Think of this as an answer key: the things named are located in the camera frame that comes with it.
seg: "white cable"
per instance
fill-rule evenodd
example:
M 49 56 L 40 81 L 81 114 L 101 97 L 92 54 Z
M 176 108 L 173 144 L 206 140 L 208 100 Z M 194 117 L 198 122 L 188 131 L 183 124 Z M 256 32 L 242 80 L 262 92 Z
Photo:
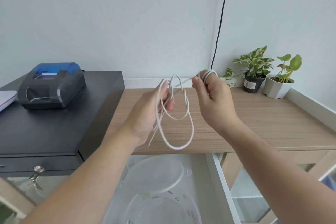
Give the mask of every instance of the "white cable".
M 214 73 L 216 76 L 218 76 L 217 73 L 216 73 L 216 71 L 211 69 L 211 70 L 208 70 L 205 74 L 203 74 L 202 77 L 201 77 L 201 74 L 200 74 L 200 72 L 199 72 L 199 73 L 198 73 L 198 77 L 200 77 L 204 82 L 206 82 L 208 76 L 209 76 L 211 73 Z M 180 81 L 180 83 L 177 84 L 177 85 L 175 85 L 175 86 L 172 86 L 171 84 L 172 84 L 172 81 L 173 81 L 174 77 L 178 78 L 178 80 Z M 165 142 L 165 144 L 166 144 L 169 148 L 171 148 L 171 149 L 173 149 L 173 150 L 182 150 L 182 149 L 186 148 L 186 147 L 191 143 L 191 141 L 192 141 L 192 139 L 193 139 L 193 136 L 194 136 L 194 123 L 193 123 L 193 120 L 192 120 L 191 115 L 190 115 L 190 112 L 189 112 L 189 100 L 188 100 L 188 97 L 187 97 L 187 93 L 186 93 L 186 90 L 182 87 L 182 84 L 183 84 L 183 83 L 185 83 L 185 82 L 187 82 L 187 81 L 190 81 L 190 80 L 191 80 L 191 78 L 189 78 L 189 79 L 187 79 L 187 80 L 181 82 L 181 78 L 180 78 L 178 75 L 174 74 L 174 75 L 171 77 L 170 80 L 168 80 L 168 79 L 164 79 L 164 80 L 161 81 L 161 83 L 160 83 L 160 85 L 159 85 L 159 89 L 158 89 L 158 91 L 157 91 L 157 97 L 156 97 L 156 102 L 155 102 L 156 125 L 155 125 L 155 127 L 153 128 L 153 129 L 154 129 L 154 133 L 153 133 L 152 138 L 151 138 L 150 141 L 149 141 L 148 146 L 151 144 L 151 142 L 152 142 L 152 140 L 153 140 L 153 138 L 154 138 L 154 135 L 155 135 L 157 129 L 159 129 L 159 131 L 160 131 L 160 133 L 161 133 L 161 136 L 162 136 L 162 139 L 163 139 L 163 141 Z M 170 94 L 170 98 L 167 99 L 165 103 L 163 103 L 163 99 L 162 99 L 162 98 L 160 99 L 160 92 L 161 92 L 162 86 L 163 86 L 163 84 L 164 84 L 165 81 L 168 81 L 168 83 L 169 83 L 169 84 L 168 84 L 168 87 L 171 89 L 171 94 Z M 167 104 L 170 100 L 173 99 L 174 88 L 177 88 L 177 87 L 179 87 L 179 86 L 180 86 L 180 89 L 179 89 L 179 90 L 182 90 L 183 95 L 184 95 L 184 101 L 185 101 L 185 105 L 186 105 L 186 107 L 187 107 L 187 111 L 185 112 L 185 115 L 184 115 L 182 118 L 174 118 L 174 117 L 172 117 L 172 116 L 167 112 L 167 110 L 166 110 L 166 104 Z M 158 109 L 158 105 L 159 105 L 159 103 L 161 103 L 161 107 L 162 107 L 162 109 L 160 110 L 160 112 L 159 112 L 159 109 Z M 165 137 L 165 134 L 163 133 L 162 126 L 161 126 L 161 121 L 162 121 L 162 118 L 163 118 L 164 113 L 166 113 L 170 118 L 172 118 L 172 119 L 174 119 L 174 120 L 182 120 L 182 119 L 184 119 L 185 117 L 189 116 L 189 118 L 190 118 L 190 122 L 191 122 L 191 137 L 190 137 L 189 141 L 188 141 L 185 145 L 183 145 L 183 146 L 179 146 L 179 147 L 175 147 L 175 146 L 172 146 L 172 145 L 167 141 L 167 139 L 166 139 L 166 137 Z

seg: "octagonal white pot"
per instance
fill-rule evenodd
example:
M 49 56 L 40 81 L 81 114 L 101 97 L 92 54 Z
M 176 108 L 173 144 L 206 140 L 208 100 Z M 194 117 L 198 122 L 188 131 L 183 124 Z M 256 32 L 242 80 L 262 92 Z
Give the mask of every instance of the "octagonal white pot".
M 263 93 L 269 98 L 283 98 L 294 84 L 294 80 L 289 79 L 291 81 L 289 83 L 276 82 L 271 79 L 274 76 L 267 76 Z

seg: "wooden countertop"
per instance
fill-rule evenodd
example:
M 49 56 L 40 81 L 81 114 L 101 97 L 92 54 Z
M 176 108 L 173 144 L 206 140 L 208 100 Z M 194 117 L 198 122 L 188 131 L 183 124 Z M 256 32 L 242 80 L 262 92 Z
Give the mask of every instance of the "wooden countertop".
M 140 96 L 150 89 L 125 89 L 106 135 L 112 134 L 126 119 Z M 232 147 L 203 120 L 196 91 L 186 88 L 190 114 L 195 132 L 191 144 L 184 150 L 171 150 L 157 132 L 148 148 L 133 154 L 233 152 Z M 335 150 L 336 133 L 288 99 L 272 99 L 257 93 L 250 94 L 240 87 L 232 89 L 237 115 L 260 137 L 281 151 Z M 183 95 L 175 95 L 176 106 L 172 116 L 183 116 L 186 107 Z M 164 116 L 162 128 L 167 140 L 174 146 L 185 144 L 191 135 L 190 120 L 175 121 Z

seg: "white router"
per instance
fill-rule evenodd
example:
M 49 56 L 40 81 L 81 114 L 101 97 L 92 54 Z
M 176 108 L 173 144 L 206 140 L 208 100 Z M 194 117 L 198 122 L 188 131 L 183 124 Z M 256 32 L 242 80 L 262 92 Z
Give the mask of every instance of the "white router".
M 18 92 L 15 90 L 0 91 L 0 112 L 13 103 Z

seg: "flower pot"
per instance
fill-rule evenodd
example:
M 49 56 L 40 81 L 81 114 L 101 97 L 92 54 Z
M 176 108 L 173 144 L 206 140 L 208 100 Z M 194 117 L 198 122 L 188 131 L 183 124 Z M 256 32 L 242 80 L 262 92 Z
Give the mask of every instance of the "flower pot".
M 246 72 L 243 89 L 249 93 L 257 93 L 265 78 L 266 75 L 264 74 L 261 75 L 261 78 L 253 78 L 251 76 L 247 76 Z
M 283 98 L 294 84 L 294 80 L 289 79 L 291 82 L 288 83 L 276 82 L 271 79 L 274 76 L 270 75 L 266 78 L 263 93 L 269 98 Z

